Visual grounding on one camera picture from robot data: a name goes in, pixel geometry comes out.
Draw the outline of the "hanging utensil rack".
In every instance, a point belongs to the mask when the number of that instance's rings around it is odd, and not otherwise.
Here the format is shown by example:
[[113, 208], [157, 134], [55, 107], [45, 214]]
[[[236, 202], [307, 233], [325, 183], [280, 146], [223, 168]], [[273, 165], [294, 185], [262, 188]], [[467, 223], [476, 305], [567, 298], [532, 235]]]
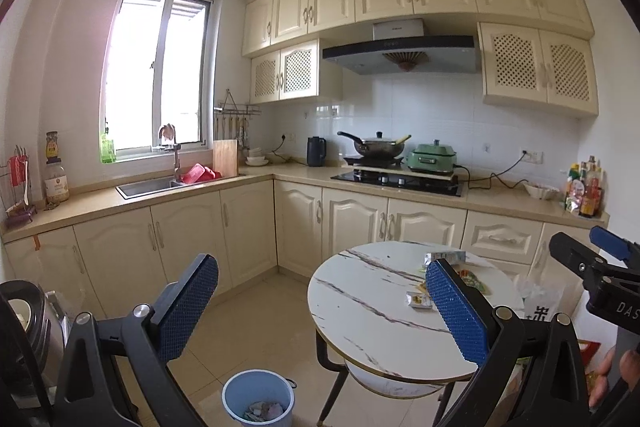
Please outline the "hanging utensil rack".
[[224, 99], [214, 107], [214, 138], [236, 140], [241, 150], [250, 148], [250, 122], [261, 114], [253, 104], [239, 104], [229, 88]]

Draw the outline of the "cream upper kitchen cabinets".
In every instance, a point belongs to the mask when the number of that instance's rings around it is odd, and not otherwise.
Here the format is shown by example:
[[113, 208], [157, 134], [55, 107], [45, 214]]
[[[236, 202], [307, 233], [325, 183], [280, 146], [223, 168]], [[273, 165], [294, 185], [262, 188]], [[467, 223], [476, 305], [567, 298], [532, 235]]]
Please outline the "cream upper kitchen cabinets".
[[473, 35], [489, 104], [533, 105], [577, 117], [599, 112], [585, 0], [254, 0], [242, 52], [250, 101], [330, 95], [330, 46], [369, 41], [373, 25], [410, 20], [431, 35]]

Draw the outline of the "chrome sink faucet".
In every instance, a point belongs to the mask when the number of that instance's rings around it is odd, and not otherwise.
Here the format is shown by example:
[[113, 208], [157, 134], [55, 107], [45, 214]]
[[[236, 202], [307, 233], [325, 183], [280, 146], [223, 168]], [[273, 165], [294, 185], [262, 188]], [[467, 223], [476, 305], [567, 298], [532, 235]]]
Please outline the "chrome sink faucet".
[[153, 152], [166, 152], [174, 156], [174, 181], [181, 183], [180, 150], [181, 144], [177, 141], [177, 131], [173, 124], [162, 124], [157, 131], [158, 143], [152, 147]]

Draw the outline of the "white milk carton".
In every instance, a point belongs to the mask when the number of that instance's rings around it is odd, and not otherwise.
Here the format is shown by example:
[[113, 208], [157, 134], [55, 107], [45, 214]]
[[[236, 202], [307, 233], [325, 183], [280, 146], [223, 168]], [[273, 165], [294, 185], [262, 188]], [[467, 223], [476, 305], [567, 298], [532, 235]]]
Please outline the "white milk carton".
[[436, 260], [445, 260], [450, 265], [463, 265], [466, 260], [466, 252], [459, 249], [446, 249], [446, 251], [429, 251], [424, 255], [423, 265], [427, 268]]

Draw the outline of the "large oil jar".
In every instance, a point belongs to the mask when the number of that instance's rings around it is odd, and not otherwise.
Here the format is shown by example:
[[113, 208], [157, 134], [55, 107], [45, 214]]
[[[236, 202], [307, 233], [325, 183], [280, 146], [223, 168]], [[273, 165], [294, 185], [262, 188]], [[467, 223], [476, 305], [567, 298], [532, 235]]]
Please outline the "large oil jar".
[[44, 169], [44, 191], [49, 205], [65, 202], [70, 198], [67, 176], [63, 167], [60, 149], [58, 148], [58, 132], [46, 133], [46, 169]]

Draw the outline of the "blue plastic trash bucket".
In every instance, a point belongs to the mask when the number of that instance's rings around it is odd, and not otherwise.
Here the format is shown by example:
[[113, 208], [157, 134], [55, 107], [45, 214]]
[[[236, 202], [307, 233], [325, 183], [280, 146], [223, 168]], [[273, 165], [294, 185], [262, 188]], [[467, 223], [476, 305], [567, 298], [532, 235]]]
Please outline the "blue plastic trash bucket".
[[297, 384], [268, 369], [247, 369], [233, 375], [222, 388], [221, 402], [242, 426], [293, 425]]

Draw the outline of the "wooden cutting board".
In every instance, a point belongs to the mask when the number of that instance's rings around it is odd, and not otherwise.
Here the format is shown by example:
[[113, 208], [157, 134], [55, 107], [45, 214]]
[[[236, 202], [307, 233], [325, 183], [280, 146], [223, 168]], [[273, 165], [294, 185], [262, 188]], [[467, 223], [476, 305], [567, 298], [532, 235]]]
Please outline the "wooden cutting board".
[[212, 142], [214, 171], [223, 178], [239, 176], [239, 143], [236, 140], [215, 140]]

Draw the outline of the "red utensil holder rack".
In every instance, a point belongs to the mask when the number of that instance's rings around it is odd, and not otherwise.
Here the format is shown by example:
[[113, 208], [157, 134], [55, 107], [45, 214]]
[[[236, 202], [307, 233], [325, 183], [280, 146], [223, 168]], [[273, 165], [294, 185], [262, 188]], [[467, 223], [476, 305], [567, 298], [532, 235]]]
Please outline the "red utensil holder rack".
[[4, 202], [3, 225], [7, 230], [32, 222], [37, 208], [32, 200], [32, 182], [29, 180], [29, 157], [24, 146], [17, 145], [1, 166], [1, 179], [6, 181], [11, 202]]

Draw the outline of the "small snack wrapper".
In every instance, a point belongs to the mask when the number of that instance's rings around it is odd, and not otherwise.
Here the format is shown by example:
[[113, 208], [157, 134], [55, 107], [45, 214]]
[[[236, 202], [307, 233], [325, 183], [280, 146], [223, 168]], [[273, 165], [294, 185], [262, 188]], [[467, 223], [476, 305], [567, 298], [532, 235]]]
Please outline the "small snack wrapper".
[[422, 291], [408, 291], [406, 300], [407, 305], [412, 309], [431, 310], [433, 308], [431, 297]]

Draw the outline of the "black wok with lid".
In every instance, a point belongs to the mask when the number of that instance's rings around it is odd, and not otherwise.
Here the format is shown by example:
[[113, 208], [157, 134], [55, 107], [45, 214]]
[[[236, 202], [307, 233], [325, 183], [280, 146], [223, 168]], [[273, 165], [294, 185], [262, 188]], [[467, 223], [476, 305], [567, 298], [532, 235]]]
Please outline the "black wok with lid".
[[362, 139], [360, 136], [345, 131], [337, 132], [338, 136], [354, 142], [356, 152], [364, 158], [393, 159], [398, 157], [405, 148], [405, 143], [411, 138], [410, 134], [397, 140], [384, 139], [381, 131], [376, 132], [372, 139]]

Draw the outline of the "group of condiment bottles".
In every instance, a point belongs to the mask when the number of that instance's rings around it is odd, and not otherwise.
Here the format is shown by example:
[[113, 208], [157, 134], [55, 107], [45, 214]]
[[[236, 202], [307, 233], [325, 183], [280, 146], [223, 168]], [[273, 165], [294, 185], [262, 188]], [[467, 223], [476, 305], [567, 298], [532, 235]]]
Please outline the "group of condiment bottles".
[[574, 162], [568, 170], [564, 208], [574, 216], [588, 219], [601, 214], [603, 199], [603, 170], [596, 156]]

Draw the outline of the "silver rice cooker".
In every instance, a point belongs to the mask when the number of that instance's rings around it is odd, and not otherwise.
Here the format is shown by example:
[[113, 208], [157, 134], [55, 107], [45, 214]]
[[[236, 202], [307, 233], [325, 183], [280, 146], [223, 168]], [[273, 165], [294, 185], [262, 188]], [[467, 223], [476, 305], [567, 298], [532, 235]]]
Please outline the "silver rice cooker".
[[36, 407], [36, 387], [14, 334], [25, 334], [44, 389], [53, 397], [70, 330], [68, 316], [58, 305], [54, 291], [45, 293], [39, 285], [26, 280], [3, 282], [1, 297], [15, 315], [15, 320], [1, 317], [1, 381], [21, 409]]

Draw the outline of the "green electric cooker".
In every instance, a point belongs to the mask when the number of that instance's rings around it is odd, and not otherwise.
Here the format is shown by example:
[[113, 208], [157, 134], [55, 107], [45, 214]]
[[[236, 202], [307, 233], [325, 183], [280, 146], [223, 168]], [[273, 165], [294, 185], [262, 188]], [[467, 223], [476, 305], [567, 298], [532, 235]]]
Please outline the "green electric cooker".
[[434, 140], [432, 143], [417, 145], [408, 154], [406, 163], [412, 171], [449, 176], [457, 164], [457, 153], [450, 145]]

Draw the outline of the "cream lower kitchen cabinets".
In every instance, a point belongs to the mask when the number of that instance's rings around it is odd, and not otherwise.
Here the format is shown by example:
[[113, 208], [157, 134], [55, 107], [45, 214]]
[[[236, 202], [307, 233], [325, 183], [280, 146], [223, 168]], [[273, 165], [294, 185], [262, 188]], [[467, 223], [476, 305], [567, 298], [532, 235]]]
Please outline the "cream lower kitchen cabinets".
[[435, 243], [488, 259], [508, 277], [549, 254], [561, 225], [260, 181], [179, 198], [17, 239], [3, 248], [12, 277], [55, 291], [73, 312], [118, 317], [175, 281], [193, 258], [214, 256], [222, 291], [273, 268], [310, 277], [329, 257], [384, 241]]

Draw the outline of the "white plastic bag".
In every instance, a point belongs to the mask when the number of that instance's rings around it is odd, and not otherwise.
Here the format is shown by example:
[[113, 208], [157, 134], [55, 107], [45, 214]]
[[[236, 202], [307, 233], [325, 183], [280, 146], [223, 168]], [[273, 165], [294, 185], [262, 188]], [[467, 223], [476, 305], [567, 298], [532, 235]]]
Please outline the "white plastic bag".
[[556, 312], [566, 309], [565, 299], [573, 289], [572, 273], [547, 255], [527, 275], [518, 275], [515, 286], [523, 300], [524, 319], [550, 321]]

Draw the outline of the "stacked white bowls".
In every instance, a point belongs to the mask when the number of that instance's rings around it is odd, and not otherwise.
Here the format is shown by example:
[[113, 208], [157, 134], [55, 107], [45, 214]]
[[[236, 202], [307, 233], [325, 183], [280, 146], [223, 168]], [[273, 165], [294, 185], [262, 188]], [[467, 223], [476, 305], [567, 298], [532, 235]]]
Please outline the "stacked white bowls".
[[245, 164], [250, 167], [262, 167], [269, 164], [269, 159], [260, 147], [250, 148], [246, 153]]

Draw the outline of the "kitchen window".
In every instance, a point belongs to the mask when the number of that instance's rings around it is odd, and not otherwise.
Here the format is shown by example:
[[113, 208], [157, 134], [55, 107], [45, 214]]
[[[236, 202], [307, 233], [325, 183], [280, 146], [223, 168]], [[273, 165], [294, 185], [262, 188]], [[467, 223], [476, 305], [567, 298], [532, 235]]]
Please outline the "kitchen window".
[[206, 143], [207, 0], [119, 0], [102, 79], [101, 142], [117, 159]]

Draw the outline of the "yellow green snack bag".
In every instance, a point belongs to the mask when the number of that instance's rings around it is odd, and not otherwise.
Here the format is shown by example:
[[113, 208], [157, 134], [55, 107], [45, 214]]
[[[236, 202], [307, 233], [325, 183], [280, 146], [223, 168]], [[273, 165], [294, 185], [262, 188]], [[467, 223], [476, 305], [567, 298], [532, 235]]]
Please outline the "yellow green snack bag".
[[460, 269], [457, 271], [457, 273], [466, 286], [476, 289], [484, 296], [490, 294], [490, 289], [477, 277], [474, 272], [468, 269]]

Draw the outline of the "black gas stove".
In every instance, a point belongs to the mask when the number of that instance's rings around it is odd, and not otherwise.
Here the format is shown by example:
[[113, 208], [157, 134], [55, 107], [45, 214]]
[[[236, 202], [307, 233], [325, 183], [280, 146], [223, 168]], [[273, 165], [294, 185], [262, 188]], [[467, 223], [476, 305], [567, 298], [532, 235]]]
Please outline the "black gas stove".
[[453, 173], [430, 173], [410, 170], [401, 157], [394, 159], [367, 159], [345, 157], [347, 169], [333, 180], [393, 187], [438, 195], [460, 197], [462, 183]]

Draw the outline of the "red plastic basin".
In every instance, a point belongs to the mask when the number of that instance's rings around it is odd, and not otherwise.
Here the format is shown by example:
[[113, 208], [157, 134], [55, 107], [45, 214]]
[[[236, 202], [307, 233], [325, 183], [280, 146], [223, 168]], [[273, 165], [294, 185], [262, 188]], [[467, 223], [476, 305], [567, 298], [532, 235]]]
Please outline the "red plastic basin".
[[218, 180], [222, 174], [202, 164], [195, 164], [185, 174], [181, 176], [184, 184], [197, 184]]

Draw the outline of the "cream kitchen cabinets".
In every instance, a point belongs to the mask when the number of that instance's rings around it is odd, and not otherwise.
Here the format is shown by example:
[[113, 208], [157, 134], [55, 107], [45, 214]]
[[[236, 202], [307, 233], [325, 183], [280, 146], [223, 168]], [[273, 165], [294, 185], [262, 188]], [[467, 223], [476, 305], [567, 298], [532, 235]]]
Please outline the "cream kitchen cabinets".
[[549, 254], [561, 225], [260, 181], [179, 198], [17, 239], [3, 248], [12, 277], [55, 291], [73, 312], [118, 317], [175, 281], [193, 258], [214, 256], [222, 291], [273, 268], [310, 277], [329, 257], [384, 241], [435, 243], [488, 259], [508, 277]]
[[373, 25], [410, 20], [431, 35], [473, 35], [489, 104], [533, 105], [577, 117], [599, 112], [585, 0], [254, 0], [242, 52], [250, 101], [330, 95], [330, 46], [369, 41]]

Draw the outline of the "round white marble table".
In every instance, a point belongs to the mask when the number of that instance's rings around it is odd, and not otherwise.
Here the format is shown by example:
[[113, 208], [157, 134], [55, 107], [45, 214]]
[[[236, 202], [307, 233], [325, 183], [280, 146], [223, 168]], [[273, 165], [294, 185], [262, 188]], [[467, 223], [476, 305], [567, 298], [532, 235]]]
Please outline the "round white marble table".
[[450, 396], [476, 371], [465, 361], [436, 309], [409, 306], [425, 277], [424, 258], [445, 246], [380, 242], [329, 257], [307, 291], [316, 325], [317, 359], [336, 381], [319, 418], [331, 412], [347, 378], [377, 395]]

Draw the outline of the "black electric kettle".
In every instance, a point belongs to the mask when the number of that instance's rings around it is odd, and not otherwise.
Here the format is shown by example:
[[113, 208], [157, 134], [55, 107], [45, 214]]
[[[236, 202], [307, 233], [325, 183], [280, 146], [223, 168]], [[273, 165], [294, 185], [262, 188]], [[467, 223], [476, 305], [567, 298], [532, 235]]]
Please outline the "black electric kettle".
[[308, 167], [323, 167], [326, 161], [326, 139], [311, 136], [307, 139], [306, 163]]

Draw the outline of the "green dish soap bottle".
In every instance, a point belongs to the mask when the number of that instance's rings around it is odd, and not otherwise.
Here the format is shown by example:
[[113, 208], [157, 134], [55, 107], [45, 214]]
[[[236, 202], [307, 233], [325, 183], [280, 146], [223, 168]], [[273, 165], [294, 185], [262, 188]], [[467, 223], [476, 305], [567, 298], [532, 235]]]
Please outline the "green dish soap bottle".
[[117, 159], [115, 143], [110, 137], [107, 122], [104, 124], [104, 129], [101, 134], [100, 159], [102, 164], [113, 164]]

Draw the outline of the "steel kitchen sink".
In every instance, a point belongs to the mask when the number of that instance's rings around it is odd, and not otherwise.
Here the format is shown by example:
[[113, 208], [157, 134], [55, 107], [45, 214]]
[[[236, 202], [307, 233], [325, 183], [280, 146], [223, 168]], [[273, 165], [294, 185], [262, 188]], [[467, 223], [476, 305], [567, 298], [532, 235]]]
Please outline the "steel kitchen sink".
[[180, 186], [183, 186], [182, 182], [177, 181], [172, 176], [168, 176], [167, 178], [156, 178], [120, 184], [116, 186], [116, 191], [123, 199], [133, 199], [166, 192]]

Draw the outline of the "black range hood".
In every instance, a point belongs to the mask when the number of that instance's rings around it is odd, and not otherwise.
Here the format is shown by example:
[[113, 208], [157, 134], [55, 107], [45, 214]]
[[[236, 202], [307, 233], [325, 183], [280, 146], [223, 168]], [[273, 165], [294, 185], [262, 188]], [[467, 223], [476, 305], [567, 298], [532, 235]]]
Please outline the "black range hood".
[[431, 35], [410, 20], [373, 25], [369, 41], [330, 46], [322, 50], [325, 61], [361, 76], [401, 72], [474, 74], [480, 57], [473, 35]]

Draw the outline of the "white bowl on counter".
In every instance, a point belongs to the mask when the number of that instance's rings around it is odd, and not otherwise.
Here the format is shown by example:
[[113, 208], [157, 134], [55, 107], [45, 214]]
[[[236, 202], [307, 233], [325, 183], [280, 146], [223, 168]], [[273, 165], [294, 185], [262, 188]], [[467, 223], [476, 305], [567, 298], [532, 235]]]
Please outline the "white bowl on counter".
[[525, 191], [527, 192], [527, 194], [534, 199], [551, 200], [555, 199], [555, 197], [559, 195], [559, 191], [552, 186], [545, 186], [528, 182], [525, 182], [523, 186], [525, 187]]

